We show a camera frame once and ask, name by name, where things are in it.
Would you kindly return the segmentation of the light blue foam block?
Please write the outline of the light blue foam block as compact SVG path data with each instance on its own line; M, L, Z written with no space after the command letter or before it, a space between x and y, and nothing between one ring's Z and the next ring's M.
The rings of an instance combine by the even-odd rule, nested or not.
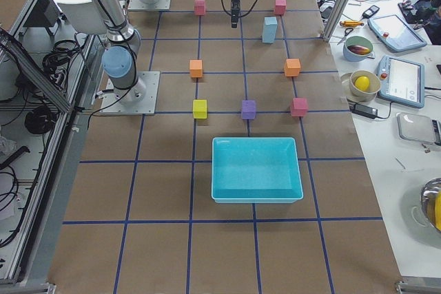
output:
M276 17L265 17L263 22L264 33L275 33L277 31L278 21Z
M275 30L265 30L262 33L262 42L263 43L273 43L276 38Z

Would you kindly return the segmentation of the pink foam block near left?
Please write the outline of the pink foam block near left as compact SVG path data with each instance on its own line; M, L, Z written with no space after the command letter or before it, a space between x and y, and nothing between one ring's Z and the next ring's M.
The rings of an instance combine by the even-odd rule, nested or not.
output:
M206 14L205 0L194 0L194 14L200 17Z

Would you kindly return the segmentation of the pink foam block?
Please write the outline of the pink foam block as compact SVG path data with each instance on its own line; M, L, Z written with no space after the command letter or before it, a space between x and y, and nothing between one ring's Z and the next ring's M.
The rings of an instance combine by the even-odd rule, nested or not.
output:
M290 104L290 113L292 117L303 117L309 111L306 98L293 98Z
M274 14L283 16L287 9L287 0L275 0L274 2Z
M200 17L206 14L205 0L194 0L194 14Z

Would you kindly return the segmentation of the pink foam block far left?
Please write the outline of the pink foam block far left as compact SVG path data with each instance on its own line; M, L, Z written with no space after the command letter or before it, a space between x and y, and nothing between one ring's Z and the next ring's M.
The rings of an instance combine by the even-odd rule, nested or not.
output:
M287 0L275 0L274 2L274 14L283 16L287 9Z

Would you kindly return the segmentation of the orange foam block near right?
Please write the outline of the orange foam block near right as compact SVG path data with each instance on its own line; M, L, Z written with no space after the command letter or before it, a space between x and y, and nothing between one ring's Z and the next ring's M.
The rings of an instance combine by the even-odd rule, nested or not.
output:
M200 59L191 59L189 61L189 75L192 78L201 78L203 76L203 61Z

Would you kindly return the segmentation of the orange foam block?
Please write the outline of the orange foam block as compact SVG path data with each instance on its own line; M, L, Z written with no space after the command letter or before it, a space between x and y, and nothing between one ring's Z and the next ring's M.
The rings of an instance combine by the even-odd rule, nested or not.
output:
M284 74L286 77L297 77L301 71L300 59L286 59L284 62Z
M201 78L203 76L203 61L200 59L191 59L189 61L189 75L192 78Z

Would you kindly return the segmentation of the orange foam block far right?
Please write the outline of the orange foam block far right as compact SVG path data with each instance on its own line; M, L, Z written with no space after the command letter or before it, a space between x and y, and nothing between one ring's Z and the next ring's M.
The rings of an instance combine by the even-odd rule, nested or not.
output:
M301 71L300 59L286 59L284 62L284 74L286 77L297 77Z

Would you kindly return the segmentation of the purple foam block right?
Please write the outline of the purple foam block right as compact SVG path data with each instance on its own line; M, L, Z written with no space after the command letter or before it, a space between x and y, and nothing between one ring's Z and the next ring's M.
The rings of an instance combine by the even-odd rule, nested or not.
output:
M256 117L256 101L243 100L241 104L241 118L243 120L253 120Z

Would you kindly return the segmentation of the yellow foam block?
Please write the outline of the yellow foam block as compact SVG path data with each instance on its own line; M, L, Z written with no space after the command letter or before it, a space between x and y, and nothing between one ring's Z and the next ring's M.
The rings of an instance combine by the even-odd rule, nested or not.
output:
M207 118L207 100L194 99L192 104L192 113L194 119Z

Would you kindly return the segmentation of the scissors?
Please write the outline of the scissors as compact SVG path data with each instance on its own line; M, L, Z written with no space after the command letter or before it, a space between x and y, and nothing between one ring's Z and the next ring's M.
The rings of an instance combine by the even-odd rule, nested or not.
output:
M353 27L346 28L344 31L344 36L341 38L341 40L338 42L338 45L344 43L347 40L347 37L354 31Z

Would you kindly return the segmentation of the gold tool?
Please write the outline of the gold tool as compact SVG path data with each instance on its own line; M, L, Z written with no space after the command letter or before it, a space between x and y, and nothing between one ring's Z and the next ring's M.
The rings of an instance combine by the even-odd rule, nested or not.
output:
M354 28L354 27L363 26L365 23L362 21L345 20L345 21L341 21L339 24L341 27Z

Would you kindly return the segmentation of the pink foam block right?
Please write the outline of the pink foam block right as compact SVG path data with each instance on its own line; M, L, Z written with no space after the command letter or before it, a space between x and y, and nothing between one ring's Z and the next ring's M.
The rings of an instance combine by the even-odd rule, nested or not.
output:
M293 98L290 104L290 113L292 117L303 117L309 111L306 98Z

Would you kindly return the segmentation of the blue bowl with fruit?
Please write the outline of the blue bowl with fruit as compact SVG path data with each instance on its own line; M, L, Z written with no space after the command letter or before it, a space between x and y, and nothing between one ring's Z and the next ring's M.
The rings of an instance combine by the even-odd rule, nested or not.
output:
M373 44L363 36L352 36L343 43L343 57L350 62L360 62L373 52Z

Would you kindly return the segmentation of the bowl with lemon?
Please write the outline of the bowl with lemon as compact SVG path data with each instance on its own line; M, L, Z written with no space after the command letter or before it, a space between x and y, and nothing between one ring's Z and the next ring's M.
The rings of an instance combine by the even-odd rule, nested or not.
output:
M380 79L366 70L357 70L340 77L346 97L350 101L371 101L380 91Z

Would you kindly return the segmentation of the black power adapter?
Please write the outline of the black power adapter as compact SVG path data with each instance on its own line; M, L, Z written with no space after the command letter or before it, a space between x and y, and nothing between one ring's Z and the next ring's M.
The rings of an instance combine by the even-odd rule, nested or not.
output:
M378 117L378 110L370 106L366 106L360 103L354 103L350 110L353 114L363 116L365 118L376 119Z

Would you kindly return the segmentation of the blue teach pendant far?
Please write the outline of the blue teach pendant far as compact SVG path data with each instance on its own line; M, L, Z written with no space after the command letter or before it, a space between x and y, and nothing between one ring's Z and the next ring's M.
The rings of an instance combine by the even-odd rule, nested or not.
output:
M367 23L370 30L392 52L404 52L427 45L427 42L396 14L372 17Z

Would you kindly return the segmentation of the blue teach pendant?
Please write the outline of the blue teach pendant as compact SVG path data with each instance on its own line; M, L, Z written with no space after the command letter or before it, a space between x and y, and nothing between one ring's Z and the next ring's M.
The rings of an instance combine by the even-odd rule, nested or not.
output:
M377 68L380 90L377 96L386 101L393 101L407 107L424 107L424 65L383 56Z
M370 30L392 52L404 52L427 45L427 42L396 14L372 17L367 23Z

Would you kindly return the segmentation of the cyan plastic bin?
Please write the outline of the cyan plastic bin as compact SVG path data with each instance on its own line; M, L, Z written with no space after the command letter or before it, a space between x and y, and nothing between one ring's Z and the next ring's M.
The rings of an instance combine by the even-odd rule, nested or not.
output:
M292 137L218 137L212 141L217 203L294 203L303 199Z

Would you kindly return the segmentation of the blue teach pendant near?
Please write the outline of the blue teach pendant near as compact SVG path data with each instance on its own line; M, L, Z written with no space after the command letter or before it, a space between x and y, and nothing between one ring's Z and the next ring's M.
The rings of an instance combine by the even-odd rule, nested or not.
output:
M407 107L424 107L424 65L383 56L377 68L380 90L377 96L386 101L393 101Z

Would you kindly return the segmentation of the digital kitchen scale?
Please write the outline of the digital kitchen scale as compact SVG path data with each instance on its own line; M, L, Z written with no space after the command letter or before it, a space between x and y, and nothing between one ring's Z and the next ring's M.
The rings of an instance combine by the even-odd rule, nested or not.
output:
M397 121L402 139L440 146L440 121L408 113L399 113Z

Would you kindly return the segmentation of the steel bowl with banana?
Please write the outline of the steel bowl with banana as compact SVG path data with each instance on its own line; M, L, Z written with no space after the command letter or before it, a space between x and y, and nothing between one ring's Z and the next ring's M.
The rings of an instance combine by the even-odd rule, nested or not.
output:
M424 217L438 233L440 232L440 178L428 181L420 192Z

